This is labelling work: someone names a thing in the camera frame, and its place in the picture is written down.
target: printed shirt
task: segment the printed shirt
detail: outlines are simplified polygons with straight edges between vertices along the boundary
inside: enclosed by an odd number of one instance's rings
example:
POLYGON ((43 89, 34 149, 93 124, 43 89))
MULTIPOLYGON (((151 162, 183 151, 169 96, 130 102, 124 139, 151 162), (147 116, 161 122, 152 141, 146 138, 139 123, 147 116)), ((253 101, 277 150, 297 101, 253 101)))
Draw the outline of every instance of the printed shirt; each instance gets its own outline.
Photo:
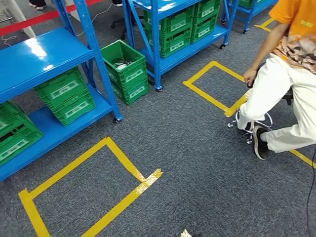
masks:
POLYGON ((270 16, 290 24, 273 53, 292 67, 316 74, 316 0, 279 0, 270 16))

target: white pants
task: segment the white pants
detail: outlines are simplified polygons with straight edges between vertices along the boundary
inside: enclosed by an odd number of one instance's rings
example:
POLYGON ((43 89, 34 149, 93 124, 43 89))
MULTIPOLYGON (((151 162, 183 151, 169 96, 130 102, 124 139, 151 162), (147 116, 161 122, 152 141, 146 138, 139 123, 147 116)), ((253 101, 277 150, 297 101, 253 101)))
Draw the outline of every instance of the white pants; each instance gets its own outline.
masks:
POLYGON ((281 100, 290 86, 298 124, 267 132, 268 149, 278 153, 316 144, 316 75, 291 68, 273 54, 259 71, 248 100, 241 106, 238 128, 244 129, 250 121, 265 120, 265 113, 281 100))

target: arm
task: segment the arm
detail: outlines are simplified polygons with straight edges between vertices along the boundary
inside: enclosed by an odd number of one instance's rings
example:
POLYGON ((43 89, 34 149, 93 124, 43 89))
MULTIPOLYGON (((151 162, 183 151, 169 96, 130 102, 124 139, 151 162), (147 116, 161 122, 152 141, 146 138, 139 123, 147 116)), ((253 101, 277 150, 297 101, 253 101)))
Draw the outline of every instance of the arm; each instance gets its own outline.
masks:
POLYGON ((272 31, 270 31, 265 40, 262 43, 262 45, 259 50, 257 56, 253 60, 250 68, 256 70, 260 63, 263 61, 268 54, 271 53, 273 49, 275 49, 278 43, 284 36, 285 32, 288 29, 289 24, 283 24, 280 22, 277 22, 276 26, 275 26, 272 31))
POLYGON ((278 43, 284 35, 289 28, 289 24, 284 24, 277 22, 277 24, 270 31, 265 41, 261 45, 256 57, 253 60, 251 66, 244 74, 244 80, 246 85, 251 86, 256 75, 256 69, 262 63, 268 54, 275 49, 278 43))
POLYGON ((251 66, 244 74, 247 85, 252 85, 256 77, 256 69, 268 54, 271 53, 289 28, 296 15, 301 0, 278 0, 269 12, 270 16, 277 21, 277 24, 270 31, 267 38, 260 47, 260 50, 251 66))

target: gray carpet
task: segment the gray carpet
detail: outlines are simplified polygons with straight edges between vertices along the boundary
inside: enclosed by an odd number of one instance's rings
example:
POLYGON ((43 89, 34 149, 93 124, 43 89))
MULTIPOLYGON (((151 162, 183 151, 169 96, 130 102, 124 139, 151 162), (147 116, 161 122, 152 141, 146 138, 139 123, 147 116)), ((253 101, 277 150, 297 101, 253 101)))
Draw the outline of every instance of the gray carpet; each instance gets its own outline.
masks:
MULTIPOLYGON (((27 1, 19 4, 26 17, 38 14, 27 1)), ((109 4, 91 6, 91 15, 109 4)), ((120 37, 123 25, 114 30, 109 26, 121 17, 121 8, 113 7, 95 20, 100 47, 120 37)), ((266 19, 264 12, 252 25, 266 19)), ((79 33, 79 24, 72 21, 79 33)), ((60 24, 54 19, 33 29, 40 34, 60 24)), ((17 194, 24 188, 33 190, 107 136, 145 177, 157 168, 164 173, 98 236, 178 237, 183 229, 204 237, 308 236, 305 208, 312 178, 310 166, 291 153, 258 160, 245 137, 226 127, 231 118, 183 84, 212 60, 242 75, 265 35, 255 27, 244 35, 242 28, 236 21, 229 46, 224 50, 218 49, 219 41, 164 75, 161 93, 151 87, 130 106, 118 101, 124 117, 121 123, 113 124, 112 116, 106 116, 0 183, 0 236, 35 236, 17 194)), ((242 82, 216 68, 195 85, 227 106, 247 91, 242 82)), ((41 106, 32 91, 15 100, 26 111, 41 106)), ((292 107, 284 101, 271 115, 275 128, 296 123, 292 107)), ((300 151, 311 158, 314 149, 300 151)), ((75 237, 138 184, 108 148, 103 148, 34 202, 51 236, 75 237)), ((314 191, 311 236, 316 236, 315 213, 314 191)))

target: stacked crates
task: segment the stacked crates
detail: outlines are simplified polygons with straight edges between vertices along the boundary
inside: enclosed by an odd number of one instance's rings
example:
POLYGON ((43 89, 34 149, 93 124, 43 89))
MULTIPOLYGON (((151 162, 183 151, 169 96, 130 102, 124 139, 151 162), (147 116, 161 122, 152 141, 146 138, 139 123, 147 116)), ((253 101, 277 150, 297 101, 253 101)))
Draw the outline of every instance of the stacked crates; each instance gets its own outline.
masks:
POLYGON ((149 91, 145 56, 118 40, 101 49, 114 93, 130 105, 149 91))
MULTIPOLYGON (((194 14, 194 6, 188 7, 159 21, 159 50, 161 58, 166 58, 189 44, 194 14)), ((152 17, 144 11, 145 34, 150 45, 152 43, 152 17)))
POLYGON ((78 67, 37 86, 35 90, 63 126, 95 107, 78 67))
POLYGON ((43 135, 13 102, 0 104, 0 166, 43 135))
POLYGON ((195 5, 191 44, 194 44, 214 30, 220 3, 220 0, 203 0, 195 5))
MULTIPOLYGON (((263 2, 263 0, 256 0, 256 4, 263 2)), ((239 0, 238 5, 244 7, 246 9, 251 9, 253 7, 253 0, 239 0)))

